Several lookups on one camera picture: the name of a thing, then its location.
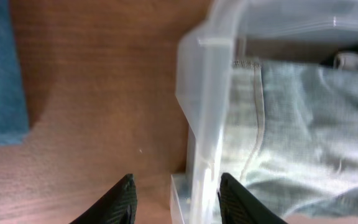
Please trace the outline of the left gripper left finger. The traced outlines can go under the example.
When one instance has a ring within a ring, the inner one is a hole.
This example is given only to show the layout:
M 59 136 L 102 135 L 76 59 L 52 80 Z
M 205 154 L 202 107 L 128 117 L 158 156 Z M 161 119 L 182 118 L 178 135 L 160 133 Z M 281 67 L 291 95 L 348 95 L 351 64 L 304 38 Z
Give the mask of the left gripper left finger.
M 70 224 L 134 224 L 137 193 L 133 174 L 126 174 Z

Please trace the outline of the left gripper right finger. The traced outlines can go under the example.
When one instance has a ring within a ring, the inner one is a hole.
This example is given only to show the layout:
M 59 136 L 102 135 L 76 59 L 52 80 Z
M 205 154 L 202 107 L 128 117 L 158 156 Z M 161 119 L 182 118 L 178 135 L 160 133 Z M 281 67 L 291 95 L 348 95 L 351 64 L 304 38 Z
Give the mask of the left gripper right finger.
M 218 199 L 222 224 L 287 224 L 229 173 L 221 176 Z

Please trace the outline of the light blue jeans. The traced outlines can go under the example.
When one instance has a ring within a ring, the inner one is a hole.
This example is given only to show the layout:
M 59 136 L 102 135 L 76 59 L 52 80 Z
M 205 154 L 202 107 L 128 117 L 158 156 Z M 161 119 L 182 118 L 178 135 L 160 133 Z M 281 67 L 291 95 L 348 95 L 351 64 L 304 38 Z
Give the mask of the light blue jeans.
M 219 170 L 280 217 L 358 216 L 358 71 L 235 62 Z

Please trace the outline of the dark blue jeans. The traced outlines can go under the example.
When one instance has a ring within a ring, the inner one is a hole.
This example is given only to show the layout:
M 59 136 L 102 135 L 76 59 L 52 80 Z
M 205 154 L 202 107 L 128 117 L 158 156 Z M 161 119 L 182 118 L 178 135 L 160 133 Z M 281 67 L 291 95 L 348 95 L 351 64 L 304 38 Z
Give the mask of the dark blue jeans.
M 9 1 L 0 0 L 0 146 L 22 143 L 29 129 Z

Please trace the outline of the clear plastic storage bin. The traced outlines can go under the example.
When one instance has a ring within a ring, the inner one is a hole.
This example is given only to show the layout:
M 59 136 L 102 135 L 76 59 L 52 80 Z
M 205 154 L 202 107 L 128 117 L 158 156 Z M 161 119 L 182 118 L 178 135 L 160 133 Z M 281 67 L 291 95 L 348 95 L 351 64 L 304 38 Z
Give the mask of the clear plastic storage bin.
M 233 65 L 248 58 L 358 71 L 358 1 L 215 1 L 206 20 L 182 38 L 176 97 L 189 136 L 186 171 L 172 175 L 173 223 L 222 223 L 218 192 L 228 172 L 219 169 Z M 358 223 L 358 216 L 280 218 Z

